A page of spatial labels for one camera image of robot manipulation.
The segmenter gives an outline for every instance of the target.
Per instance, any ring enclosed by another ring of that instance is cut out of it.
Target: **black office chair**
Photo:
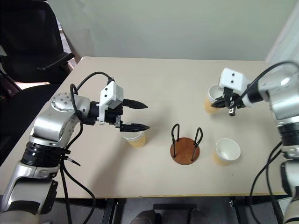
[[[0,45],[4,71],[23,83],[62,83],[74,57],[63,50],[56,17],[45,1],[1,0]]]

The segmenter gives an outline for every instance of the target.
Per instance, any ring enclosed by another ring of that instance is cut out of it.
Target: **chair armrest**
[[[73,53],[69,53],[67,55],[64,55],[63,57],[59,58],[57,61],[44,66],[44,67],[37,67],[37,70],[41,70],[41,71],[48,71],[50,69],[54,69],[56,67],[59,67],[60,65],[63,65],[64,63],[68,62],[69,60],[71,60],[74,57]]]

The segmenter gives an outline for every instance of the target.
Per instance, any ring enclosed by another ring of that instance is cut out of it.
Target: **white paper cup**
[[[219,85],[212,85],[209,88],[207,97],[204,102],[204,109],[207,113],[216,113],[220,108],[212,107],[211,104],[216,102],[218,97],[223,95],[223,91],[219,90]]]
[[[215,161],[221,165],[228,165],[236,161],[241,155],[240,146],[232,139],[219,139],[214,153]]]
[[[121,132],[121,136],[134,148],[140,148],[145,145],[145,132]]]

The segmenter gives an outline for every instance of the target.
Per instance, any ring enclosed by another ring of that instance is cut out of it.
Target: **floor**
[[[211,224],[237,224],[235,209],[229,204],[229,197],[168,197],[168,198],[129,198],[124,200],[123,210],[116,210],[118,217],[114,217],[114,224],[130,224],[134,217],[143,210],[156,209],[162,216],[162,224],[187,224],[189,208],[197,207],[208,217]],[[163,204],[185,205],[186,210],[161,210]],[[81,224],[90,208],[71,206],[74,224]],[[254,206],[257,218],[263,224],[276,224],[276,218],[270,203]],[[255,224],[249,209],[246,210],[249,224]],[[89,224],[100,224],[104,211],[95,210]],[[67,223],[65,205],[55,203],[50,213],[42,215],[41,223]]]

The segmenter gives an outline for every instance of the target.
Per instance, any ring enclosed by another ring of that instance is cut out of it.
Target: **wooden base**
[[[192,161],[192,154],[194,151],[194,140],[189,138],[179,138],[176,143],[176,155],[173,157],[173,144],[170,147],[170,155],[172,159],[181,165],[189,165],[194,163],[200,154],[200,148],[196,148],[195,157]]]

